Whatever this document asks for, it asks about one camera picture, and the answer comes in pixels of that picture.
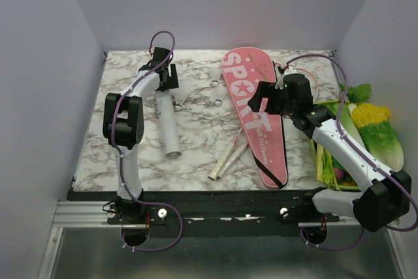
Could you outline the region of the white shuttlecock tube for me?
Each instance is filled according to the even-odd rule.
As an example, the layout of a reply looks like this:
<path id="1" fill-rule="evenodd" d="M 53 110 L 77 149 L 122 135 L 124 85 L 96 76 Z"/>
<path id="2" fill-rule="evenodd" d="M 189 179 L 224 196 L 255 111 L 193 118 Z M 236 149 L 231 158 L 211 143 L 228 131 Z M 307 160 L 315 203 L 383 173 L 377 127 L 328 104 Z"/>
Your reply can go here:
<path id="1" fill-rule="evenodd" d="M 170 91 L 156 91 L 155 100 L 164 156 L 167 159 L 179 158 L 182 151 Z"/>

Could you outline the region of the white shuttlecock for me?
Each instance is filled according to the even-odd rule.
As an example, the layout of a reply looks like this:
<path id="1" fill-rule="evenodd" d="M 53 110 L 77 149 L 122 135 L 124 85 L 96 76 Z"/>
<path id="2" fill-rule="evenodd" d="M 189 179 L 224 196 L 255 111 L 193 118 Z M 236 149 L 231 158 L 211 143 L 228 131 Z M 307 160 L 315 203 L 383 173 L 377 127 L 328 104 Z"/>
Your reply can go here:
<path id="1" fill-rule="evenodd" d="M 221 74 L 222 74 L 222 70 L 220 68 L 210 69 L 210 80 L 211 80 L 211 85 L 213 87 L 218 86 Z"/>
<path id="2" fill-rule="evenodd" d="M 188 91 L 177 91 L 174 94 L 174 109 L 175 111 L 180 111 L 183 107 L 183 104 L 189 97 Z"/>
<path id="3" fill-rule="evenodd" d="M 226 101 L 229 97 L 229 93 L 226 89 L 224 88 L 220 88 L 220 89 L 215 89 L 215 101 L 214 104 L 217 107 L 220 107 L 224 101 Z"/>

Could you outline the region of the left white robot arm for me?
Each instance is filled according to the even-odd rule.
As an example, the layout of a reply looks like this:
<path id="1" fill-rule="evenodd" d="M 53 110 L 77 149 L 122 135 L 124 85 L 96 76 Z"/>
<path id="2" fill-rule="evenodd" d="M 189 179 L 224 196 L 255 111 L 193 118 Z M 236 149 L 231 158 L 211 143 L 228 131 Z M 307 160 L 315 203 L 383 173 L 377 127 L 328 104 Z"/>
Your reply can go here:
<path id="1" fill-rule="evenodd" d="M 144 200 L 138 173 L 138 147 L 144 136 L 143 102 L 155 97 L 163 152 L 167 158 L 180 157 L 180 140 L 174 118 L 171 91 L 178 88 L 172 50 L 154 48 L 151 59 L 137 77 L 119 93 L 108 93 L 104 102 L 103 136 L 114 150 L 118 169 L 117 197 L 107 213 L 111 219 L 149 223 L 152 204 Z"/>

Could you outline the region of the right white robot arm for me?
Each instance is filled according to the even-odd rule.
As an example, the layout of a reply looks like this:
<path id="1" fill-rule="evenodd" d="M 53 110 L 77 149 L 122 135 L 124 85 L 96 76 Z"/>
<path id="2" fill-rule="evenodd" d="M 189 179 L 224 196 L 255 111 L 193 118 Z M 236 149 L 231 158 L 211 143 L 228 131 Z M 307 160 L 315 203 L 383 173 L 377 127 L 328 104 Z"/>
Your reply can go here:
<path id="1" fill-rule="evenodd" d="M 317 191 L 300 206 L 305 220 L 313 222 L 323 214 L 348 216 L 367 231 L 376 232 L 417 207 L 410 195 L 410 175 L 380 163 L 342 128 L 327 107 L 314 104 L 304 75 L 285 76 L 282 88 L 259 82 L 248 106 L 259 112 L 263 99 L 267 100 L 265 113 L 289 116 L 298 130 L 331 153 L 360 189 L 358 193 Z"/>

